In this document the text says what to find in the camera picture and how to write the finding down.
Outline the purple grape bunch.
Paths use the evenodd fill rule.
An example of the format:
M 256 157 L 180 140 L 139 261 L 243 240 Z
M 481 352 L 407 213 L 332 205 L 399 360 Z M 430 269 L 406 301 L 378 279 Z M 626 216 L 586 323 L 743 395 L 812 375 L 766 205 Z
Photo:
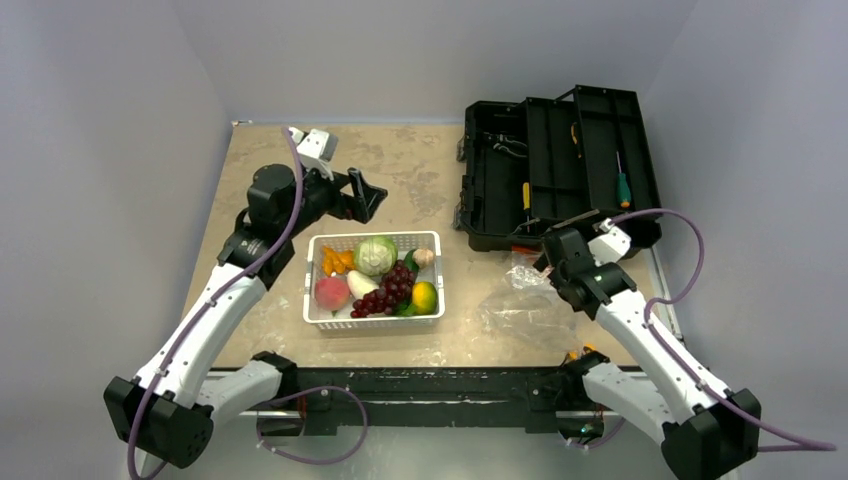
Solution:
M 393 316 L 407 311 L 410 305 L 412 287 L 417 274 L 411 273 L 398 261 L 380 281 L 379 288 L 367 294 L 362 300 L 353 300 L 352 318 L 366 318 L 371 315 Z

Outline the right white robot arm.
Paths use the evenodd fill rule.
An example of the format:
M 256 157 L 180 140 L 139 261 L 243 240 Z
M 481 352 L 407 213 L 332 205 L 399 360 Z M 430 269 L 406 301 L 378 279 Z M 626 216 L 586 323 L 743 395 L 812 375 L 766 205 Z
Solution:
M 544 236 L 536 268 L 574 311 L 610 333 L 647 375 L 629 377 L 610 361 L 564 376 L 561 392 L 576 407 L 609 407 L 650 437 L 679 479 L 718 479 L 756 457 L 759 400 L 732 390 L 703 366 L 647 304 L 619 265 L 630 239 L 619 228 L 587 241 L 564 228 Z

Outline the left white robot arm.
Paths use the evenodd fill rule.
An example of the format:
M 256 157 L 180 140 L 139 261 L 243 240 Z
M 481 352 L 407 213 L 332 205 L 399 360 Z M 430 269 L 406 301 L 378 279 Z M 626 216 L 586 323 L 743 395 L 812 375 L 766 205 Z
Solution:
M 281 164 L 255 172 L 203 296 L 132 379 L 115 377 L 104 391 L 115 431 L 127 444 L 131 478 L 152 479 L 167 465 L 186 468 L 225 421 L 257 406 L 284 409 L 309 395 L 297 365 L 271 352 L 220 383 L 206 378 L 235 328 L 292 260 L 293 237 L 325 215 L 366 224 L 387 196 L 356 168 L 329 178 Z

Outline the clear zip top bag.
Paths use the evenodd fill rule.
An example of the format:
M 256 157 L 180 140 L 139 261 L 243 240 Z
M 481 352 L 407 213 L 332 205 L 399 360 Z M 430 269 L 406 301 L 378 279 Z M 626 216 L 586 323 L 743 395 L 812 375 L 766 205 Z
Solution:
M 579 346 L 577 321 L 549 280 L 534 268 L 540 253 L 514 250 L 505 274 L 480 302 L 484 329 L 548 351 Z

